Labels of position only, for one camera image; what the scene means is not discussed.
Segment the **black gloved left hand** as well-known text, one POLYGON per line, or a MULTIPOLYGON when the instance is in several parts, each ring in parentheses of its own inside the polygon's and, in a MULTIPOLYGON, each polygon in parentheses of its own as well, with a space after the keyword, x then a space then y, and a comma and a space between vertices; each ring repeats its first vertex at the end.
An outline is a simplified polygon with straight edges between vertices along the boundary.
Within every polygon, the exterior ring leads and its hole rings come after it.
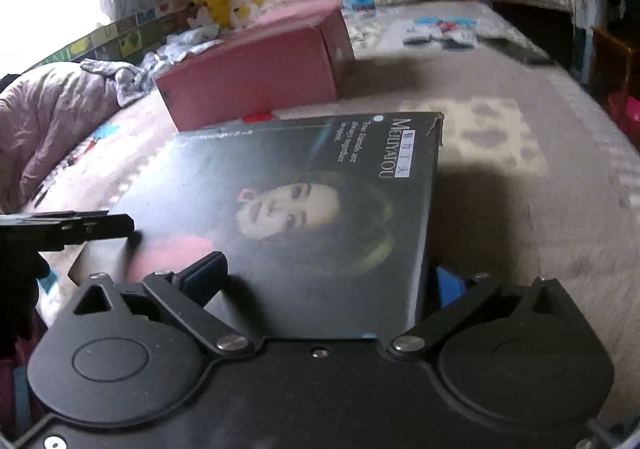
POLYGON ((16 244, 1 249, 1 358, 15 354, 18 341, 32 338, 32 316, 38 302, 38 283, 50 267, 36 251, 16 244))

